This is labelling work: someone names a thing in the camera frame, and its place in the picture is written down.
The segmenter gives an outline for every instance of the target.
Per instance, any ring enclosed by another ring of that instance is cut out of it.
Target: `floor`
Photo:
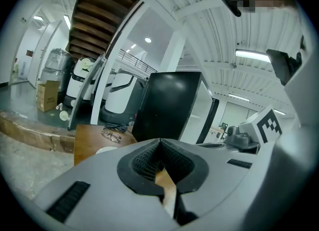
[[[22,117],[45,125],[61,128],[68,127],[68,121],[60,119],[59,110],[53,109],[47,112],[38,110],[36,106],[36,90],[29,82],[0,88],[0,99],[0,109],[16,112]],[[71,115],[71,108],[64,106],[63,110],[66,110]],[[75,124],[90,124],[90,118],[90,110],[78,111]]]
[[[73,167],[73,161],[73,154],[38,149],[0,133],[2,175],[12,190],[29,199]]]

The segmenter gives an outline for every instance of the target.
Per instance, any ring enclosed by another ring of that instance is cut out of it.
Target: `staircase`
[[[73,59],[97,59],[138,0],[77,0],[71,20],[69,49]]]

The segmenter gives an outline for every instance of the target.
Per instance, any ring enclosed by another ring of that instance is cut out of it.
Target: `eyeglasses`
[[[104,128],[103,130],[102,130],[102,136],[104,137],[104,138],[107,138],[107,139],[109,139],[110,141],[113,141],[113,142],[115,142],[115,143],[120,143],[121,142],[121,139],[122,139],[122,137],[120,136],[120,135],[118,135],[118,134],[115,134],[114,133],[114,131],[112,131],[112,130],[109,130],[109,129],[107,129],[107,128]]]

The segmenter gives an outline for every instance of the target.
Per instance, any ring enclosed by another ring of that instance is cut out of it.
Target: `wooden desk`
[[[74,165],[79,164],[83,160],[104,147],[124,147],[133,143],[136,143],[134,136],[130,132],[120,133],[122,139],[120,143],[115,143],[102,136],[101,132],[104,126],[102,125],[78,125],[75,131],[75,142],[74,142]]]
[[[103,147],[111,146],[120,148],[137,142],[130,132],[118,132],[122,139],[120,143],[115,143],[102,136],[101,132],[103,128],[104,126],[100,125],[78,125],[76,127],[74,165],[77,165],[88,157],[95,155],[95,153]],[[165,195],[162,205],[168,214],[173,217],[176,198],[176,186],[174,182],[164,169],[156,174],[155,183],[164,188]]]

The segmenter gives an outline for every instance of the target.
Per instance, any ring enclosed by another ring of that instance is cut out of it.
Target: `ceiling light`
[[[249,101],[248,99],[246,98],[243,98],[243,97],[240,97],[240,96],[237,96],[237,95],[233,95],[231,93],[228,94],[228,96],[231,96],[231,97],[234,97],[234,98],[237,98],[237,99],[240,99],[240,100],[243,100],[243,101]]]
[[[40,17],[40,16],[37,16],[37,15],[35,15],[35,16],[33,17],[33,19],[43,21],[43,18],[42,18],[42,17]]]
[[[64,15],[64,20],[66,22],[66,25],[69,27],[69,29],[71,28],[71,23],[70,23],[70,19],[67,15]]]
[[[277,112],[277,113],[279,113],[279,114],[285,115],[284,112],[281,112],[281,111],[279,111],[279,110],[277,110],[277,109],[274,109],[274,111]]]
[[[236,49],[236,56],[270,62],[268,55],[254,51]]]

